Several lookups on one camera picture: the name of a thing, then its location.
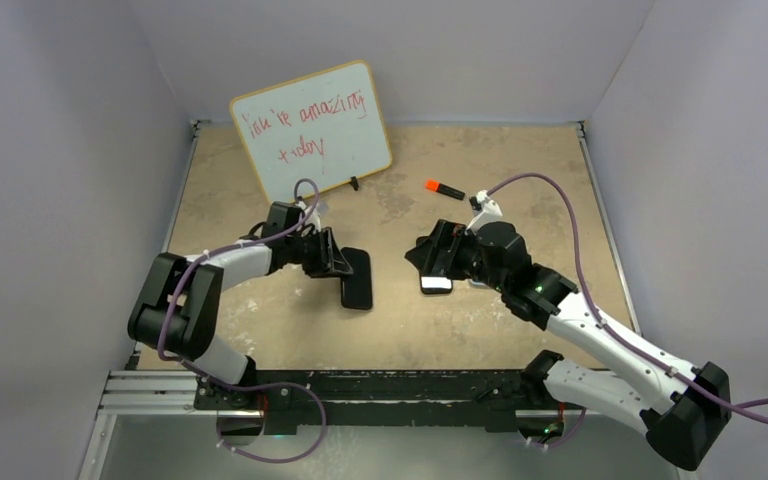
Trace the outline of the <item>black phone case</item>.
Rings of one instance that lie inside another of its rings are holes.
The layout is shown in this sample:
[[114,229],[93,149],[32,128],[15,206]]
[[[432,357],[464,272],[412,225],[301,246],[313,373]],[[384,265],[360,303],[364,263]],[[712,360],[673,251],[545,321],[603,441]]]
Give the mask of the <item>black phone case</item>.
[[341,305],[352,310],[369,311],[373,308],[371,257],[365,250],[345,247],[341,249],[352,273],[341,278]]
[[420,292],[426,296],[449,295],[452,293],[453,281],[441,276],[419,276]]

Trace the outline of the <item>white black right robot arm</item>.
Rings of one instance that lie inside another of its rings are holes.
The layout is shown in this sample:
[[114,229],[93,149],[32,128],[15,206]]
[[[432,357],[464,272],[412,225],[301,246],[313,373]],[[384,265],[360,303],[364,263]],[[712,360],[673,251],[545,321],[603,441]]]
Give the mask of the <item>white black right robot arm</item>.
[[578,286],[533,262],[525,239],[507,222],[472,231],[440,220],[405,254],[421,276],[472,280],[499,293],[511,313],[567,340],[597,359],[589,373],[559,354],[542,353],[521,381],[536,407],[571,402],[642,434],[677,468],[695,471],[731,419],[717,404],[730,379],[717,364],[697,366],[653,345],[607,314],[593,312]]

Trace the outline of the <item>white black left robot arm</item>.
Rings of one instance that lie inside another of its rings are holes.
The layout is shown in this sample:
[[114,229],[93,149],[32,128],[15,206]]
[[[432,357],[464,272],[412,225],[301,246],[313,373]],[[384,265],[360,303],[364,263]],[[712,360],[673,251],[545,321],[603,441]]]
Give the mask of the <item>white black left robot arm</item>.
[[346,309],[372,306],[369,254],[339,247],[314,207],[275,202],[265,221],[231,245],[189,257],[157,255],[128,320],[128,336],[210,377],[232,408],[247,408],[258,395],[256,364],[217,335],[220,299],[224,291],[287,265],[310,278],[339,279]]

